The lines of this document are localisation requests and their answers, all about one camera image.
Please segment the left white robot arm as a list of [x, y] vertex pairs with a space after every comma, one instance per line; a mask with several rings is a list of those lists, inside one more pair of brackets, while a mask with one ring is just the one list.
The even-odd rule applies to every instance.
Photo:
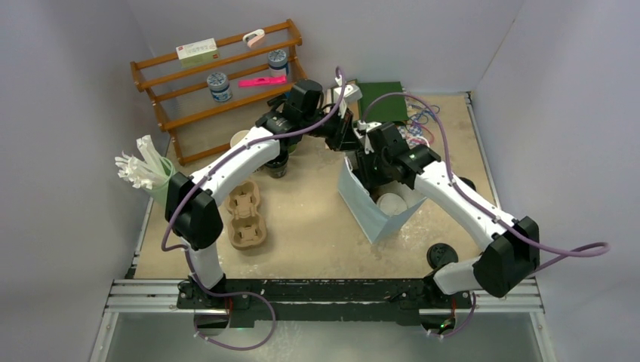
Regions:
[[351, 134], [348, 105], [362, 96], [354, 84], [336, 78], [335, 98], [329, 111], [319, 105], [324, 94], [316, 81], [297, 81], [288, 94], [271, 102], [247, 135], [207, 167], [169, 179], [165, 204], [167, 226], [161, 241], [165, 252], [180, 250], [196, 285], [195, 297], [205, 308], [216, 308], [229, 292], [220, 265], [217, 239], [224, 225], [219, 206], [255, 170], [286, 158], [289, 148], [309, 135], [325, 140]]

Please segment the light blue paper bag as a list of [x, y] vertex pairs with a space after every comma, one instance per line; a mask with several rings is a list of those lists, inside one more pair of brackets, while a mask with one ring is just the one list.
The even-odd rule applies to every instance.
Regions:
[[[354, 165], [355, 159], [352, 156], [343, 157], [337, 189], [365, 237], [370, 244], [376, 244], [401, 230], [422, 206], [426, 197], [396, 181], [368, 191], [353, 173]], [[403, 197], [408, 209], [398, 216], [387, 216], [383, 213], [376, 205], [376, 201], [382, 194], [388, 192]]]

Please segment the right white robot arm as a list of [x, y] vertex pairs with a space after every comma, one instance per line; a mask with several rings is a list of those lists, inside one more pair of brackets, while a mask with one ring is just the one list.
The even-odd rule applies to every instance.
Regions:
[[393, 124], [359, 121], [356, 175], [364, 186], [396, 181], [434, 201], [472, 237], [480, 256], [449, 262], [426, 276], [423, 295], [441, 307], [455, 293], [483, 290], [504, 297], [540, 264], [539, 227], [495, 207], [454, 175], [448, 157], [427, 145], [410, 147]]

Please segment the white cup lid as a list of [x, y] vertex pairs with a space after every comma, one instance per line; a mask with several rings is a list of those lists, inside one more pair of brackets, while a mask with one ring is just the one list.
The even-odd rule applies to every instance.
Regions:
[[395, 193], [384, 193], [376, 201], [378, 208], [387, 216], [398, 216], [408, 209], [403, 197]]

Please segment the white cup stack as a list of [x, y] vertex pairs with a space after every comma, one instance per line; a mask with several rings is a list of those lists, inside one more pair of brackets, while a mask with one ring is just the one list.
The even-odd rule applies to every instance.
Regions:
[[229, 146], [233, 147], [240, 143], [249, 133], [249, 130], [240, 130], [236, 132], [229, 141]]

